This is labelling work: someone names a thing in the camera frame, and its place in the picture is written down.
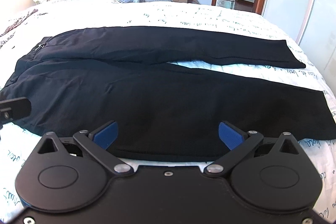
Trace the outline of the black pants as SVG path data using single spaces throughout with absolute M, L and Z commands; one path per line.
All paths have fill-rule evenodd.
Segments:
M 207 69 L 249 64 L 303 69 L 284 40 L 168 27 L 102 27 L 44 38 L 17 61 L 3 100 L 26 97 L 17 125 L 71 136 L 116 121 L 109 152 L 127 159 L 210 161 L 228 151 L 220 122 L 266 137 L 335 138 L 322 92 Z

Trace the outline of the white script-print duvet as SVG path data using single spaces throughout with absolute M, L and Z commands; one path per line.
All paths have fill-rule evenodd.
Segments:
M 256 38 L 286 40 L 294 56 L 305 69 L 282 69 L 253 65 L 210 65 L 202 61 L 176 63 L 189 68 L 203 68 L 233 75 L 254 77 L 278 83 L 320 90 L 335 120 L 335 96 L 318 69 L 303 50 L 280 28 L 260 15 L 221 7 L 174 2 L 112 3 L 98 11 L 97 0 L 45 3 L 30 7 L 7 18 L 1 15 L 1 89 L 14 72 L 17 60 L 45 36 L 91 27 L 160 26 L 225 32 Z M 19 26 L 2 35 L 18 19 L 37 9 Z M 14 179 L 40 137 L 7 124 L 1 130 L 1 221 L 9 222 L 23 206 L 14 189 Z M 299 141 L 322 178 L 322 193 L 314 209 L 329 222 L 335 222 L 335 139 Z

